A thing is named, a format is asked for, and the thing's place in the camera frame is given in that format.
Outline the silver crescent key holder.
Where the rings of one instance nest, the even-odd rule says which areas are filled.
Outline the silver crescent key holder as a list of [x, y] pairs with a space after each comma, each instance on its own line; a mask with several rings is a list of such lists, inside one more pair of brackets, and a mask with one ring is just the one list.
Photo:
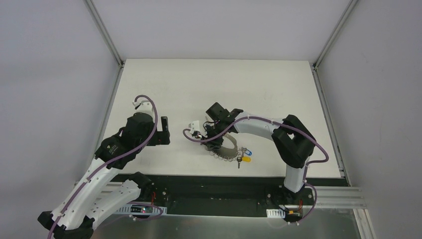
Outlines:
[[239, 147], [237, 146], [237, 140], [229, 133], [223, 137], [223, 142], [220, 148], [212, 147], [209, 143], [204, 146], [209, 155], [227, 162], [233, 162], [237, 160], [239, 156]]

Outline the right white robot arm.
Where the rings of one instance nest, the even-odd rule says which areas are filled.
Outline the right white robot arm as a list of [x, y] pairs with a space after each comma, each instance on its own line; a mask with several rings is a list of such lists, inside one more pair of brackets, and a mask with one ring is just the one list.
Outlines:
[[274, 142], [286, 164], [283, 199], [295, 204], [302, 198], [305, 164], [314, 152], [315, 138], [295, 115], [271, 120], [241, 109], [228, 111], [217, 102], [206, 110], [206, 114], [215, 122], [213, 126], [206, 126], [207, 138], [220, 133], [246, 133]]

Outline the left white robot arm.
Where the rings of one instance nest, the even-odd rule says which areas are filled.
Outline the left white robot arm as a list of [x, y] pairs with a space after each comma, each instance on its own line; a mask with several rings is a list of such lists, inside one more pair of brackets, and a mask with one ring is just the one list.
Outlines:
[[57, 208], [42, 212], [38, 222], [52, 239], [89, 239], [96, 228], [116, 210], [134, 200], [153, 199], [152, 181], [135, 172], [104, 198], [103, 188], [146, 146], [170, 144], [167, 117], [135, 113], [126, 125], [105, 138], [88, 170]]

